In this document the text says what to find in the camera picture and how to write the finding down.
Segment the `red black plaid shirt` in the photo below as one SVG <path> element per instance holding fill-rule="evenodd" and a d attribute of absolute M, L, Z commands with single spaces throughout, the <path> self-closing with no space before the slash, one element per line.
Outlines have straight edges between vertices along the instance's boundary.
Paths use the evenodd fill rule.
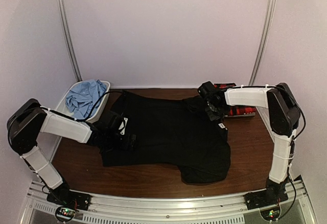
<path fill-rule="evenodd" d="M 236 86 L 235 83 L 214 83 L 216 88 L 230 88 Z M 253 106 L 231 106 L 225 117 L 246 117 L 255 116 L 257 109 Z"/>

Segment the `black long sleeve shirt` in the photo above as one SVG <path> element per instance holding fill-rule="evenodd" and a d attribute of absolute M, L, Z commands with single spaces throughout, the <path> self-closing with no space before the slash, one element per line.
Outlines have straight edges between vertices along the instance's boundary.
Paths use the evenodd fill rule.
<path fill-rule="evenodd" d="M 125 134 L 136 136 L 136 147 L 102 152 L 103 166 L 171 164 L 188 184 L 224 180 L 231 164 L 228 131 L 208 118 L 205 107 L 201 97 L 167 100 L 125 92 L 110 110 L 128 119 Z"/>

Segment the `white plastic basin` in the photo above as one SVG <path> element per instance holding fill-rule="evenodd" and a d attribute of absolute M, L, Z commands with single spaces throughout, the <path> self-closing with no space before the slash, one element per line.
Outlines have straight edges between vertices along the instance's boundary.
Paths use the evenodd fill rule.
<path fill-rule="evenodd" d="M 100 105 L 99 105 L 97 111 L 95 112 L 95 114 L 94 114 L 93 116 L 91 116 L 91 117 L 90 117 L 91 114 L 89 114 L 89 116 L 88 116 L 87 118 L 85 118 L 85 119 L 86 119 L 88 122 L 90 122 L 90 123 L 93 123 L 93 122 L 99 120 L 99 118 L 100 118 L 100 116 L 101 116 L 101 114 L 102 114 L 102 112 L 103 112 L 103 110 L 104 110 L 104 107 L 105 107 L 105 105 L 106 105 L 106 103 L 107 103 L 107 100 L 108 100 L 108 98 L 109 98 L 109 93 L 108 93 L 108 91 L 110 91 L 110 83 L 109 83 L 108 81 L 102 81 L 102 82 L 105 83 L 105 84 L 107 85 L 107 91 L 106 91 L 106 92 L 103 94 L 103 96 L 102 96 L 102 97 L 97 101 L 97 102 L 101 101 L 101 103 L 100 103 Z M 68 109 L 67 109 L 67 107 L 66 107 L 66 105 L 65 105 L 65 98 L 66 98 L 66 95 L 67 95 L 68 91 L 67 91 L 66 94 L 63 96 L 63 98 L 60 100 L 60 102 L 59 102 L 59 104 L 57 105 L 57 107 L 55 108 L 55 110 L 58 111 L 58 112 L 60 112 L 60 113 L 62 113 L 62 114 L 65 114 L 65 115 L 67 115 L 67 116 L 69 116 L 69 117 L 72 117 L 72 113 L 70 113 L 70 112 L 68 111 Z"/>

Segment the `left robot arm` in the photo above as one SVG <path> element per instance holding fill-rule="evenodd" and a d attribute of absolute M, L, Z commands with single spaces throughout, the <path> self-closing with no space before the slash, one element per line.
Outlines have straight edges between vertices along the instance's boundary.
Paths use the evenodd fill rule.
<path fill-rule="evenodd" d="M 113 111 L 105 112 L 104 107 L 105 103 L 101 102 L 94 115 L 77 119 L 68 112 L 43 107 L 38 100 L 30 99 L 7 121 L 10 147 L 54 190 L 54 198 L 63 206 L 73 202 L 73 193 L 64 187 L 64 178 L 39 148 L 37 138 L 40 133 L 49 133 L 96 146 L 104 152 L 134 150 L 136 135 L 127 133 L 128 118 Z"/>

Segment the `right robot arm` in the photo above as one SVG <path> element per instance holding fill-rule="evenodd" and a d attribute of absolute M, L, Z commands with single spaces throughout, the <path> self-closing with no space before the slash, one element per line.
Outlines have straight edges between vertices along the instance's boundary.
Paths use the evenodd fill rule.
<path fill-rule="evenodd" d="M 272 166 L 262 193 L 266 204 L 282 195 L 294 157 L 297 128 L 302 111 L 286 83 L 265 86 L 229 86 L 219 88 L 210 81 L 203 83 L 198 94 L 207 103 L 210 120 L 222 121 L 232 106 L 260 107 L 268 111 L 266 126 L 274 143 Z"/>

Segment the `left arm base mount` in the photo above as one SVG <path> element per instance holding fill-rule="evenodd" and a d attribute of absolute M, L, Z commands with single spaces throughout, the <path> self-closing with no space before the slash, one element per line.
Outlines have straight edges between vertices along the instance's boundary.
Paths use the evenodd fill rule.
<path fill-rule="evenodd" d="M 55 189 L 50 188 L 46 200 L 70 209 L 87 211 L 91 196 L 86 193 L 72 191 L 68 183 L 63 182 Z"/>

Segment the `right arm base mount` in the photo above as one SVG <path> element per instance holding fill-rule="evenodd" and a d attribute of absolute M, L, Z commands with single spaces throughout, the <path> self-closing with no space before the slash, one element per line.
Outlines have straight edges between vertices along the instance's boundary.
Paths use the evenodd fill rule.
<path fill-rule="evenodd" d="M 287 179 L 281 183 L 276 183 L 267 178 L 266 188 L 257 192 L 249 192 L 244 195 L 247 210 L 263 208 L 270 205 L 276 205 L 281 201 L 287 201 L 288 195 L 286 193 Z"/>

